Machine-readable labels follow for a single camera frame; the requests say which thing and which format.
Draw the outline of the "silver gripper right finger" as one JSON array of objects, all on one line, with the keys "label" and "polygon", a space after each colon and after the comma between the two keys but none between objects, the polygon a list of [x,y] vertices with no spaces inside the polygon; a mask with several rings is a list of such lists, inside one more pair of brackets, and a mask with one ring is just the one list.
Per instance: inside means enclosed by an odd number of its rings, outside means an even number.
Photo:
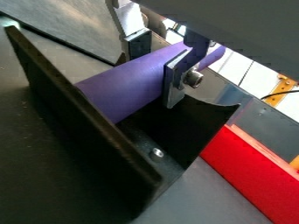
[{"label": "silver gripper right finger", "polygon": [[204,58],[210,40],[190,29],[185,30],[182,49],[162,66],[162,105],[170,109],[184,97],[184,79]]}]

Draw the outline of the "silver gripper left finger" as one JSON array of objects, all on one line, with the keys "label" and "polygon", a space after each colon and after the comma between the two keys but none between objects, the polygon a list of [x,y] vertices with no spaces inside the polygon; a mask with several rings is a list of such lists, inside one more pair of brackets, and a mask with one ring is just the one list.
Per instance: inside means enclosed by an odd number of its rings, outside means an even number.
[{"label": "silver gripper left finger", "polygon": [[144,25],[140,6],[130,0],[105,0],[112,16],[121,49],[126,60],[133,60],[150,52],[152,32]]}]

